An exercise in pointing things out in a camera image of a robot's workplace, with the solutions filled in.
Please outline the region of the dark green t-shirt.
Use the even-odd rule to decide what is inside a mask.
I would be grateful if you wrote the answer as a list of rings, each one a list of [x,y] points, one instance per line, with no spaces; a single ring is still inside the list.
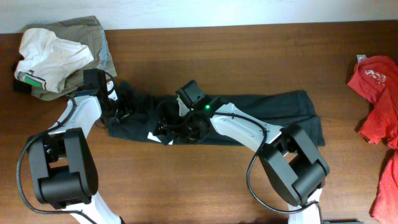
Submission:
[[[164,100],[176,100],[175,95],[145,95],[136,92],[125,81],[119,85],[119,92],[126,94],[134,103],[135,111],[127,117],[108,126],[108,134],[114,138],[139,142],[152,142],[148,139],[150,111]],[[321,117],[304,90],[296,90],[277,95],[222,95],[222,99],[234,103],[241,111],[263,122],[288,127],[297,124],[305,130],[314,145],[325,146]]]

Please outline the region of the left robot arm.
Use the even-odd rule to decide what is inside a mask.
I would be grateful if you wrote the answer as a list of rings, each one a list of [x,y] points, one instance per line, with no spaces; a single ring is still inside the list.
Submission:
[[[97,121],[117,121],[123,111],[114,77],[97,68],[83,72],[83,85],[68,97],[67,107],[48,130],[32,136],[21,154],[27,155],[34,195],[52,210],[46,215],[72,215],[79,223],[117,223],[99,193],[99,178],[87,137]]]

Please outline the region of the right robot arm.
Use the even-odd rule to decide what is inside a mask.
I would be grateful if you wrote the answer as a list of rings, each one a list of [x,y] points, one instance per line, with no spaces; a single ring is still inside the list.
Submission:
[[[330,166],[302,127],[261,121],[225,98],[205,94],[195,80],[175,93],[174,100],[161,101],[155,107],[160,128],[198,139],[203,139],[202,131],[214,131],[249,148],[254,155],[246,171],[246,185],[258,203],[288,215],[289,223],[324,222],[320,196]],[[261,162],[272,188],[288,209],[274,208],[255,193],[251,172],[256,161]]]

